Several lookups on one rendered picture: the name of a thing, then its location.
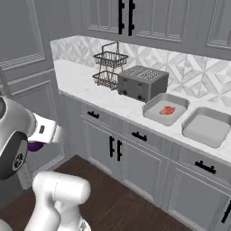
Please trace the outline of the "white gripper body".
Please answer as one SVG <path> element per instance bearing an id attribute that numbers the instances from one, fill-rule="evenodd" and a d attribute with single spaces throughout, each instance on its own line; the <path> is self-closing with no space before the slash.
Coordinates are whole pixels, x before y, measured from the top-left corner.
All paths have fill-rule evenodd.
<path id="1" fill-rule="evenodd" d="M 60 125 L 55 125 L 53 137 L 51 141 L 53 143 L 63 143 L 65 140 L 65 131 Z"/>

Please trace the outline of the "purple eggplant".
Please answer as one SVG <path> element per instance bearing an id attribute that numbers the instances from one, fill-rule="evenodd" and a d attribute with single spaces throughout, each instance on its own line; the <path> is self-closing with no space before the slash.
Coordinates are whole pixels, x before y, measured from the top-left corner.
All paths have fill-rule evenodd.
<path id="1" fill-rule="evenodd" d="M 42 147 L 44 146 L 44 143 L 41 142 L 35 142 L 35 141 L 30 141 L 27 144 L 27 150 L 29 152 L 37 152 L 39 151 Z"/>

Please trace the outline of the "red raw steak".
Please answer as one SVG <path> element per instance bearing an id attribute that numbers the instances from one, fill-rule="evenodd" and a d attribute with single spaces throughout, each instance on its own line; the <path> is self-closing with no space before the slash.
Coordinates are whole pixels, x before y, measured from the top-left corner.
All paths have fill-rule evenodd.
<path id="1" fill-rule="evenodd" d="M 160 112 L 160 115 L 171 115 L 175 111 L 175 108 L 173 106 L 165 106 Z"/>

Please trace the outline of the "grey tall cupboard door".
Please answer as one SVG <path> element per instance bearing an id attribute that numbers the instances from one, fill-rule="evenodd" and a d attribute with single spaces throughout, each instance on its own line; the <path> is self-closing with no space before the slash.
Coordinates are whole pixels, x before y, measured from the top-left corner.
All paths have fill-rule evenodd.
<path id="1" fill-rule="evenodd" d="M 0 68 L 6 77 L 52 66 L 44 0 L 0 0 Z"/>
<path id="2" fill-rule="evenodd" d="M 2 91 L 11 99 L 39 116 L 61 123 L 60 95 L 54 69 L 8 82 L 0 68 L 0 78 L 4 81 Z M 21 169 L 9 180 L 0 180 L 0 187 L 20 186 L 28 189 L 39 171 L 54 170 L 64 160 L 63 144 L 45 144 L 38 152 L 28 152 Z"/>

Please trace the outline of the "grey lower cupboard door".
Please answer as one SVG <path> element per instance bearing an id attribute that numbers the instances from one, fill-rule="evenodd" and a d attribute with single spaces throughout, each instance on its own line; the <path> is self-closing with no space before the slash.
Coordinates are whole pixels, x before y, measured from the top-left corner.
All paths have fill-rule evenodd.
<path id="1" fill-rule="evenodd" d="M 117 140 L 122 142 L 119 167 L 119 180 L 140 196 L 152 202 L 156 207 L 161 205 L 164 175 L 167 159 L 155 151 L 136 144 L 122 136 Z"/>
<path id="2" fill-rule="evenodd" d="M 225 231 L 231 190 L 184 167 L 170 168 L 162 207 L 193 231 Z"/>
<path id="3" fill-rule="evenodd" d="M 113 157 L 110 157 L 109 136 L 115 138 L 115 134 L 102 125 L 97 125 L 87 119 L 83 120 L 83 128 L 88 159 L 105 173 L 113 175 L 116 172 L 114 167 L 115 152 Z"/>

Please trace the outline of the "grey drawer front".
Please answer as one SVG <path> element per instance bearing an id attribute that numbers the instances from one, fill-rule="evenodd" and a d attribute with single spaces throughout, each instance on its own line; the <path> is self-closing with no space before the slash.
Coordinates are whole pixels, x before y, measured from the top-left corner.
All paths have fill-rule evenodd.
<path id="1" fill-rule="evenodd" d="M 147 141 L 145 142 L 132 136 L 132 132 L 139 132 L 140 135 L 146 134 Z M 140 125 L 132 124 L 129 122 L 123 122 L 123 135 L 137 143 L 150 147 L 157 152 L 162 150 L 163 138 L 146 127 L 141 127 Z"/>
<path id="2" fill-rule="evenodd" d="M 95 114 L 99 114 L 99 118 L 96 119 L 95 117 L 88 115 L 88 111 L 94 111 Z M 97 106 L 92 106 L 89 104 L 83 104 L 82 105 L 82 115 L 92 121 L 95 121 L 105 127 L 108 127 L 110 129 L 115 129 L 114 128 L 114 119 L 113 117 L 106 112 L 105 110 L 97 107 Z"/>
<path id="3" fill-rule="evenodd" d="M 212 174 L 208 171 L 200 169 L 198 166 L 195 166 L 194 163 L 199 161 L 203 161 L 207 166 L 213 165 L 217 172 Z M 220 181 L 221 183 L 231 187 L 231 167 L 225 165 L 222 162 L 218 162 L 217 160 L 211 159 L 205 155 L 202 155 L 201 153 L 193 152 L 186 148 L 181 149 L 179 162 L 182 165 L 209 177 L 210 179 Z"/>

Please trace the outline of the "grey four-slot toaster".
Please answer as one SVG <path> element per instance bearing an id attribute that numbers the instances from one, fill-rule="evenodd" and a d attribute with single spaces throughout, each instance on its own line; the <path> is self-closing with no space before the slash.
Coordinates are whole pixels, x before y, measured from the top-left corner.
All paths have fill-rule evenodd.
<path id="1" fill-rule="evenodd" d="M 136 65 L 118 74 L 118 93 L 148 102 L 168 87 L 169 73 Z"/>

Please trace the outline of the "grey upper cupboard door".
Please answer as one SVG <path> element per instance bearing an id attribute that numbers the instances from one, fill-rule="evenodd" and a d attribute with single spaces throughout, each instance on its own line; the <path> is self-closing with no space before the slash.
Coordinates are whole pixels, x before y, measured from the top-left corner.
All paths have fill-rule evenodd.
<path id="1" fill-rule="evenodd" d="M 110 41 L 123 41 L 118 31 L 119 0 L 80 0 L 83 33 Z"/>
<path id="2" fill-rule="evenodd" d="M 204 0 L 134 0 L 134 3 L 134 30 L 128 36 L 129 0 L 126 0 L 129 43 L 187 53 L 196 50 Z"/>
<path id="3" fill-rule="evenodd" d="M 231 0 L 214 0 L 206 46 L 216 58 L 231 60 Z"/>

